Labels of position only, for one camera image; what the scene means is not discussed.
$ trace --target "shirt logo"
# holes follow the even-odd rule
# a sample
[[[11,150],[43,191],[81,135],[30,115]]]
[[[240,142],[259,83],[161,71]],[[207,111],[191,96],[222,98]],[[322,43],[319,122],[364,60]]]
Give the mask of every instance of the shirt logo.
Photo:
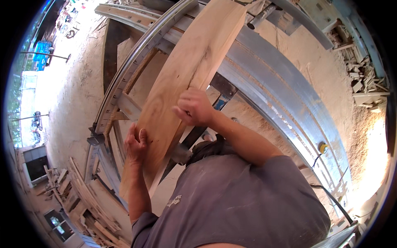
[[[175,199],[169,200],[167,207],[170,207],[172,204],[175,204],[175,205],[178,204],[181,201],[181,197],[182,197],[182,195],[180,194],[180,195],[176,196]]]

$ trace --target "metal cylinder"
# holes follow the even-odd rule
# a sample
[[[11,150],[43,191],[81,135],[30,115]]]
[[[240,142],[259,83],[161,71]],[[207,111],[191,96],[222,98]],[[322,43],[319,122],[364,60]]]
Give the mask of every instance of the metal cylinder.
[[[275,9],[277,6],[273,3],[269,4],[266,8],[264,8],[258,15],[254,17],[249,23],[247,23],[247,26],[250,29],[255,29],[255,27],[259,26],[259,24],[262,23],[263,20],[266,19]]]

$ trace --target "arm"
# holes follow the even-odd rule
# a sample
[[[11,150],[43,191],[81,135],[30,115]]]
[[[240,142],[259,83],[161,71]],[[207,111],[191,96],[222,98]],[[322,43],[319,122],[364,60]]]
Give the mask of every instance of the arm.
[[[142,161],[147,151],[146,130],[141,129],[139,131],[139,140],[136,140],[135,127],[136,124],[132,123],[124,141],[124,148],[129,157],[129,172],[132,178],[128,195],[128,211],[131,224],[135,223],[144,212],[152,212],[152,205],[142,171]]]
[[[201,90],[186,90],[181,94],[178,106],[172,110],[187,125],[207,126],[218,132],[242,158],[256,166],[262,166],[269,158],[283,155],[263,136],[213,109],[207,95]]]

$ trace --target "wheel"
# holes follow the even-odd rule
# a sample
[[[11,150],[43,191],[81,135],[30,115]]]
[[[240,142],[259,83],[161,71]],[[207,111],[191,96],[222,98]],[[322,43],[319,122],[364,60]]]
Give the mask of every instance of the wheel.
[[[66,34],[66,38],[68,38],[68,39],[70,39],[70,38],[73,38],[74,36],[75,36],[75,32],[74,32],[74,30],[71,30],[71,31],[69,31],[67,34]]]

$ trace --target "sawdust-covered floor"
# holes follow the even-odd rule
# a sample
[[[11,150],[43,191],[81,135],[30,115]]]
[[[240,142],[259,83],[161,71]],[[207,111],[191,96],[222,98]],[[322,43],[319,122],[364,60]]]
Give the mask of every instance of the sawdust-covered floor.
[[[45,76],[36,90],[36,98],[39,99],[36,101],[37,109],[42,113],[46,109],[50,111],[48,126],[45,127],[50,164],[65,168],[69,156],[72,156],[81,173],[84,172],[88,151],[88,127],[93,124],[103,99],[101,56],[105,31],[101,29],[92,32],[100,22],[100,16],[93,12],[99,2],[101,1],[88,2],[86,9],[79,14],[82,28],[74,38],[57,38],[55,54],[71,53],[72,57],[67,64],[62,59],[53,59],[51,65],[45,69]],[[384,114],[370,113],[366,109],[355,107],[350,79],[342,57],[338,53],[324,50],[303,26],[289,37],[265,20],[255,31],[277,47],[297,67],[322,99],[346,148],[354,188],[357,190],[366,175],[366,133],[377,120],[384,118]],[[132,46],[131,40],[119,45],[119,62],[125,58]],[[167,55],[158,53],[131,91],[130,95],[140,106],[143,106],[166,58]],[[209,95],[211,94],[216,95],[216,92],[212,91]],[[303,164],[289,143],[244,101],[233,99],[223,112],[229,117],[236,117],[241,124],[268,138],[286,155],[291,156],[297,166]],[[129,121],[120,121],[120,124],[125,134]],[[154,213],[161,214],[182,170],[182,166],[176,166],[159,186],[152,199]],[[309,174],[305,176],[308,180],[313,180]],[[315,191],[335,223],[338,218],[328,198],[324,192]],[[130,236],[128,222],[128,218],[127,222],[123,221],[125,238]]]

